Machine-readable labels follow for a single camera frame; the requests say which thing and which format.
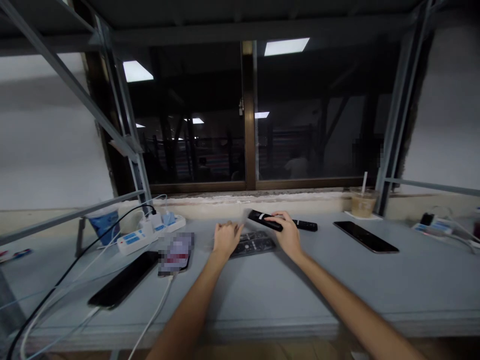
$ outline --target ceiling light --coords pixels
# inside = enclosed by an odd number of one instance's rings
[[[265,119],[270,114],[270,111],[256,112],[255,119]]]
[[[154,79],[153,75],[140,65],[138,61],[125,61],[123,63],[123,70],[125,71],[127,83]]]
[[[266,43],[264,56],[301,53],[309,40],[309,37],[305,37],[293,40],[269,41]]]
[[[194,117],[192,120],[193,120],[193,123],[194,123],[194,124],[203,124],[203,123],[204,123],[204,122],[202,121],[202,119],[199,118],[199,117]]]

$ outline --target white power strip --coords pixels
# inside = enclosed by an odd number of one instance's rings
[[[145,226],[152,226],[149,222],[145,222],[144,224]],[[127,256],[158,240],[161,234],[172,233],[184,227],[186,224],[187,220],[185,220],[183,216],[175,215],[175,222],[165,226],[160,231],[155,231],[153,234],[151,234],[150,229],[147,229],[146,231],[143,231],[143,229],[137,230],[119,238],[116,244],[118,245],[120,253],[124,256]]]

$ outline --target coaster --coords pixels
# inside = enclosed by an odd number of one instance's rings
[[[370,217],[358,217],[353,215],[351,211],[344,211],[344,213],[358,220],[383,220],[382,217],[375,215],[374,213]]]

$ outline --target remote control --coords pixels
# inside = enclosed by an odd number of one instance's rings
[[[276,247],[274,241],[264,231],[249,232],[240,236],[240,242],[230,255],[230,259],[271,252]]]
[[[316,232],[319,229],[319,226],[314,222],[302,221],[302,220],[293,220],[297,229],[307,230],[311,232]]]
[[[263,226],[266,226],[267,228],[273,229],[275,231],[281,232],[284,227],[280,225],[277,222],[273,221],[266,221],[265,218],[271,218],[272,215],[268,215],[266,213],[252,210],[250,211],[250,214],[248,214],[248,218],[250,220],[253,220],[254,222],[257,222],[259,224],[262,224]],[[311,232],[316,232],[319,227],[316,223],[314,222],[308,222],[308,221],[301,221],[301,220],[293,220],[295,223],[296,227],[300,230],[307,230]]]

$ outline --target iced coffee cup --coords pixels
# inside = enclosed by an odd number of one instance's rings
[[[374,211],[379,192],[365,189],[365,192],[362,193],[361,187],[351,187],[350,192],[351,214],[359,218],[370,218]]]

